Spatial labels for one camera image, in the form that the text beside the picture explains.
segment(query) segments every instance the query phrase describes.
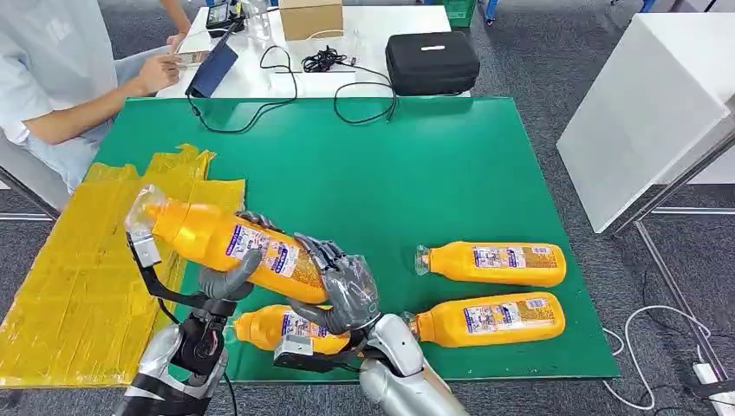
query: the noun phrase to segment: green table mat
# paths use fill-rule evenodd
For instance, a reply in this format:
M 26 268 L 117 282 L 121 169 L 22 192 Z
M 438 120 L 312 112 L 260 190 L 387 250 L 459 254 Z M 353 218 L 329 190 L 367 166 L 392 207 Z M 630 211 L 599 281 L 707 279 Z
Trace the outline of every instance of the green table mat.
M 239 128 L 264 102 L 199 105 L 211 125 Z M 375 114 L 387 104 L 381 98 L 340 101 L 342 112 L 352 118 Z M 96 161 L 132 163 L 143 172 L 154 153 L 171 152 L 182 143 L 214 151 L 209 179 L 246 178 L 248 209 L 266 214 L 289 233 L 334 239 L 345 251 L 364 255 L 384 312 L 417 313 L 447 300 L 538 290 L 416 276 L 417 244 L 558 244 L 568 272 L 550 291 L 566 315 L 562 335 L 471 348 L 424 342 L 426 358 L 448 380 L 619 375 L 513 100 L 402 98 L 389 123 L 366 126 L 342 122 L 332 106 L 331 99 L 298 100 L 267 113 L 248 133 L 226 135 L 207 132 L 185 100 L 132 100 Z M 190 264 L 181 291 L 197 289 L 196 273 L 197 266 Z M 238 311 L 284 302 L 256 288 Z M 177 308 L 179 316 L 185 312 Z M 356 380 L 344 370 L 314 374 L 272 367 L 271 352 L 231 337 L 227 347 L 233 380 Z

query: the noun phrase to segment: person's hand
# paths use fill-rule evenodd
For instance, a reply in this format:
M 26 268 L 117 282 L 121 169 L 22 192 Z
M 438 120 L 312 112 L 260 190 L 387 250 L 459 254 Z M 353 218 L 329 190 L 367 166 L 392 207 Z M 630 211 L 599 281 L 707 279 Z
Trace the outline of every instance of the person's hand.
M 135 77 L 141 95 L 150 95 L 179 82 L 179 58 L 176 55 L 151 56 Z
M 166 45 L 171 45 L 171 53 L 175 54 L 179 51 L 179 45 L 186 39 L 186 33 L 178 33 L 177 35 L 168 36 Z
M 263 228 L 282 232 L 263 214 L 241 211 L 235 215 Z M 229 301 L 244 299 L 253 290 L 253 284 L 248 282 L 248 279 L 255 273 L 261 261 L 263 261 L 263 250 L 250 249 L 245 252 L 240 263 L 226 272 L 202 266 L 199 269 L 199 289 L 211 299 Z
M 333 241 L 322 241 L 296 233 L 322 275 L 332 309 L 321 309 L 295 299 L 291 308 L 301 317 L 323 326 L 334 335 L 363 328 L 381 312 L 375 280 L 363 256 L 347 255 Z

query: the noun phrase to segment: cardboard box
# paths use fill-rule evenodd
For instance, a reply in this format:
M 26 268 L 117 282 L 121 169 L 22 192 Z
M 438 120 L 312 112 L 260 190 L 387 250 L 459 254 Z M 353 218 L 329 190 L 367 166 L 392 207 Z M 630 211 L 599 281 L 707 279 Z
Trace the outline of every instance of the cardboard box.
M 283 34 L 287 41 L 301 41 L 323 30 L 342 30 L 341 0 L 279 0 Z M 313 37 L 342 36 L 341 32 Z

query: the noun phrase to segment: person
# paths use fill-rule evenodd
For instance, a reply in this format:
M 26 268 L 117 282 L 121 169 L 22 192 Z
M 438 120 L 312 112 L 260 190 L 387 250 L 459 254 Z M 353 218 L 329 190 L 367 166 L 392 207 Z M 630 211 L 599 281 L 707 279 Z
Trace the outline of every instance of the person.
M 165 47 L 118 61 L 97 0 L 3 2 L 0 130 L 58 172 L 69 193 L 125 99 L 179 81 L 172 52 L 191 24 L 179 0 L 160 2 L 179 33 Z

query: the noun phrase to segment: white table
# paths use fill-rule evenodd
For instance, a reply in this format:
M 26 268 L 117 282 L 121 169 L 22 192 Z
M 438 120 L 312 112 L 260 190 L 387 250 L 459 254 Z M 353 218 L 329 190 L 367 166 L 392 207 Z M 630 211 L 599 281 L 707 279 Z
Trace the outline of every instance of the white table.
M 735 13 L 639 14 L 556 143 L 595 232 L 735 129 Z M 735 182 L 731 150 L 691 183 Z
M 272 41 L 260 42 L 248 36 L 232 36 L 228 45 L 238 54 L 234 67 L 222 80 L 213 97 L 289 97 L 293 95 L 293 81 L 283 71 L 263 70 L 259 67 L 260 58 L 268 46 L 275 44 L 287 49 L 291 55 L 291 69 L 301 71 L 301 60 L 314 55 L 327 45 L 339 53 L 357 57 L 357 65 L 387 75 L 385 47 L 392 35 L 425 32 L 450 31 L 449 20 L 444 6 L 347 6 L 343 8 L 344 36 L 312 39 L 309 41 L 286 42 L 283 38 L 281 15 L 277 10 L 269 13 Z M 189 31 L 190 35 L 182 42 L 179 52 L 211 50 L 217 42 L 205 31 L 207 8 L 197 14 Z M 272 50 L 265 64 L 285 64 L 286 56 L 282 51 Z M 161 90 L 158 97 L 184 97 L 186 87 L 196 72 L 196 68 L 185 68 L 180 81 Z M 300 97 L 331 97 L 341 85 L 354 81 L 386 80 L 359 69 L 333 68 L 327 74 L 298 74 L 297 82 Z M 345 88 L 340 96 L 390 96 L 390 90 L 380 86 L 360 85 Z

